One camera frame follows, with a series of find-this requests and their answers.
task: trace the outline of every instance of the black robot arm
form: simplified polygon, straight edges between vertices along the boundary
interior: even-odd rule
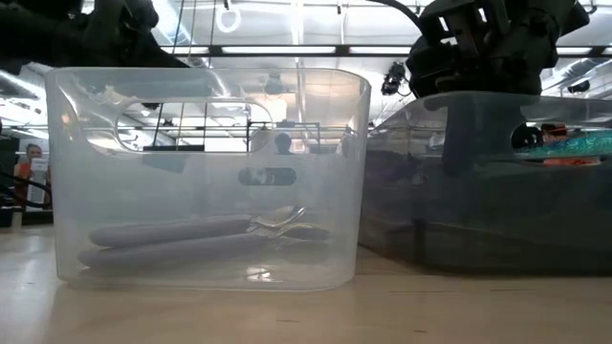
[[[18,74],[38,62],[52,67],[188,67],[157,44],[150,0],[0,0],[0,68]]]
[[[539,95],[558,39],[589,23],[576,0],[435,0],[406,61],[417,97],[451,91]]]

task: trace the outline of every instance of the spoon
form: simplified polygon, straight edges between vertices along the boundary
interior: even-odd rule
[[[265,214],[259,215],[251,220],[251,226],[247,228],[250,233],[260,227],[278,229],[299,220],[306,213],[303,206],[283,206]]]
[[[252,232],[263,226],[281,228],[297,221],[306,212],[298,206],[283,206],[253,218],[251,215],[212,216],[165,223],[125,224],[98,228],[89,234],[92,244],[101,247],[137,247],[190,239]]]
[[[312,224],[289,224],[278,231],[263,227],[251,233],[182,240],[138,247],[109,247],[83,251],[78,260],[92,269],[163,269],[186,263],[224,262],[261,251],[279,237],[301,243],[321,243],[331,238],[327,229]]]

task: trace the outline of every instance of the clear plastic bin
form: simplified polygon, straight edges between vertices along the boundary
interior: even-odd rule
[[[47,93],[62,280],[325,290],[353,277],[364,79],[334,70],[62,69],[48,73]],[[280,97],[286,111],[270,109]],[[222,127],[212,111],[204,118],[232,137],[233,152],[219,152],[218,138],[199,152],[182,141],[167,151],[167,130],[156,134],[166,147],[136,151],[120,130],[126,109],[141,102],[246,104],[249,122],[241,129]],[[275,138],[283,133],[299,152],[280,152]],[[236,151],[240,142],[244,151]],[[203,152],[206,145],[215,151]]]
[[[610,273],[611,153],[609,101],[419,99],[370,133],[360,243],[466,272]]]

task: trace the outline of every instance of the wooden table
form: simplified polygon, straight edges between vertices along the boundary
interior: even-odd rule
[[[0,234],[0,343],[612,343],[612,279],[427,275],[360,250],[336,290],[75,290],[53,229]]]

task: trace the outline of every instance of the ceiling light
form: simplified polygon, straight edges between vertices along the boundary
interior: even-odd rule
[[[247,105],[247,103],[221,101],[221,102],[210,103],[210,105],[212,105],[212,107],[216,109],[218,108],[244,108]]]
[[[351,47],[351,54],[410,54],[410,47]]]
[[[24,135],[29,135],[31,137],[35,137],[35,138],[39,138],[39,139],[44,139],[44,140],[48,140],[49,139],[49,134],[42,132],[40,130],[17,130],[17,129],[11,129],[13,132],[15,133],[19,133],[19,134],[24,134]]]
[[[208,47],[162,47],[169,54],[208,54]]]
[[[558,54],[589,54],[593,48],[590,47],[558,47]]]
[[[224,54],[333,54],[336,47],[223,47],[221,50]]]
[[[233,14],[233,22],[229,26],[223,23],[223,14],[225,13]],[[231,33],[235,32],[240,27],[240,23],[242,23],[242,16],[240,15],[240,10],[234,6],[234,8],[227,9],[225,11],[217,11],[214,21],[217,23],[217,29],[219,29],[220,32]]]

